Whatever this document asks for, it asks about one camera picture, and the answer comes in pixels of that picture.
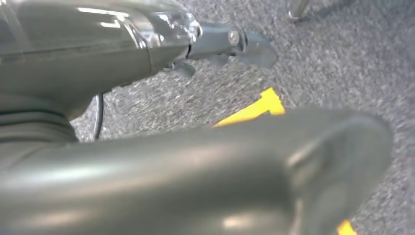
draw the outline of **black wire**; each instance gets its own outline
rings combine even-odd
[[[95,96],[95,103],[96,103],[96,109],[95,109],[95,127],[93,130],[94,132],[93,139],[97,140],[99,139],[99,136],[101,135],[102,122],[104,119],[104,95],[97,94]]]

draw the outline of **gray plastic tube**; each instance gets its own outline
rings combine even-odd
[[[388,126],[353,111],[85,144],[54,123],[1,139],[2,235],[327,235],[392,160]]]

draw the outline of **screw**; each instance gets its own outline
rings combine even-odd
[[[232,46],[236,46],[239,43],[239,32],[236,29],[229,31],[228,40]]]

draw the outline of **yellow floor marking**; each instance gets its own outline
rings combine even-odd
[[[357,235],[357,233],[353,230],[349,221],[345,220],[338,228],[337,233],[339,235]]]
[[[213,127],[251,120],[266,112],[270,112],[270,114],[272,115],[280,115],[285,113],[281,100],[272,88],[269,88],[266,91],[262,92],[261,99],[259,99],[255,103],[220,121]],[[339,235],[357,235],[357,233],[353,230],[350,222],[347,220],[345,220],[337,228],[337,233]]]

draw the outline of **gray carpet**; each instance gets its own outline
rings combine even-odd
[[[213,124],[273,87],[284,106],[352,107],[380,114],[396,132],[393,167],[352,221],[359,235],[415,234],[410,158],[415,156],[415,1],[315,0],[303,22],[283,0],[181,0],[201,20],[232,21],[266,35],[273,70],[198,62],[192,79],[160,74],[106,95],[103,138]],[[93,105],[73,122],[89,141]]]

